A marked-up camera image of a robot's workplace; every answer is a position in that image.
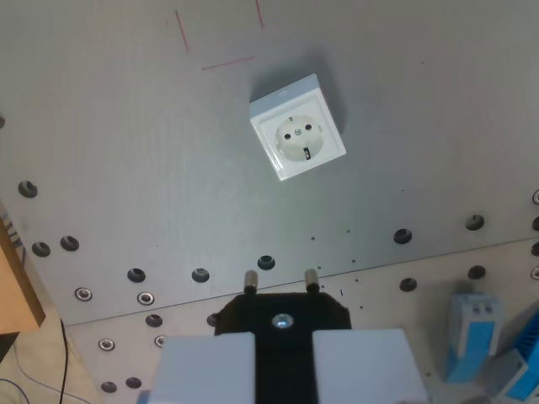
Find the gray metal panel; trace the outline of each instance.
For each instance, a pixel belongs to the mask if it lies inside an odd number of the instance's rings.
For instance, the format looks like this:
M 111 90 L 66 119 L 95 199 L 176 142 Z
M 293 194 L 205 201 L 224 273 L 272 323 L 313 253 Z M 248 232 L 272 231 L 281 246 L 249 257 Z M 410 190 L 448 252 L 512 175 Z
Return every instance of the gray metal panel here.
M 460 385 L 443 381 L 448 349 L 446 323 L 451 295 L 475 291 L 499 298 L 505 318 L 498 352 L 505 352 L 539 308 L 539 281 L 530 277 L 531 270 L 539 264 L 539 258 L 530 254 L 532 243 L 537 241 L 539 239 L 399 263 L 376 271 L 329 276 L 320 279 L 321 291 L 329 293 L 350 309 L 355 330 L 404 329 L 433 403 L 480 402 L 472 400 L 484 395 L 480 378 L 477 383 Z M 470 280 L 467 277 L 468 270 L 474 265 L 486 268 L 484 278 Z M 399 283 L 407 277 L 414 278 L 418 283 L 417 289 L 410 293 L 399 289 Z M 268 288 L 259 293 L 302 291 L 305 291 L 304 282 Z M 153 342 L 155 337 L 211 335 L 214 328 L 208 326 L 206 318 L 218 312 L 231 299 L 232 296 L 223 296 L 146 313 L 133 313 L 70 326 L 67 331 L 104 403 L 135 402 L 139 391 L 126 387 L 125 379 L 137 377 L 142 381 L 140 390 L 152 389 L 162 352 Z M 145 323 L 149 314 L 161 316 L 162 326 L 149 327 Z M 101 338 L 113 339 L 115 350 L 101 351 L 98 348 Z M 103 393 L 99 386 L 104 381 L 116 383 L 118 391 L 114 394 Z
M 538 2 L 1 1 L 0 197 L 66 324 L 534 236 Z M 347 154 L 281 183 L 248 103 L 313 72 Z

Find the metal screw head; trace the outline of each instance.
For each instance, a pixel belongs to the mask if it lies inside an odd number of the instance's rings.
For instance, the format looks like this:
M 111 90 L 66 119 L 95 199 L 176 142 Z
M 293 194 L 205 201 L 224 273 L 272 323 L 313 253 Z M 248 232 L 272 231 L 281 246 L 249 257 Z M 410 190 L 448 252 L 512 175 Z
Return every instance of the metal screw head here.
M 149 306 L 153 304 L 153 301 L 154 301 L 153 295 L 150 292 L 141 292 L 138 294 L 136 299 L 141 305 L 144 305 L 144 306 Z
M 273 317 L 273 319 L 271 319 L 271 323 L 277 328 L 284 330 L 285 328 L 289 328 L 292 326 L 292 324 L 294 324 L 294 317 L 292 317 L 290 314 L 281 313 Z
M 165 336 L 164 335 L 160 335 L 158 337 L 155 337 L 155 339 L 153 340 L 153 342 L 159 347 L 159 348 L 162 348 L 163 345 L 165 344 Z
M 92 299 L 92 292 L 87 288 L 78 288 L 75 290 L 75 297 L 81 301 L 88 301 Z
M 108 338 L 100 339 L 98 345 L 104 351 L 112 351 L 115 348 L 115 342 Z

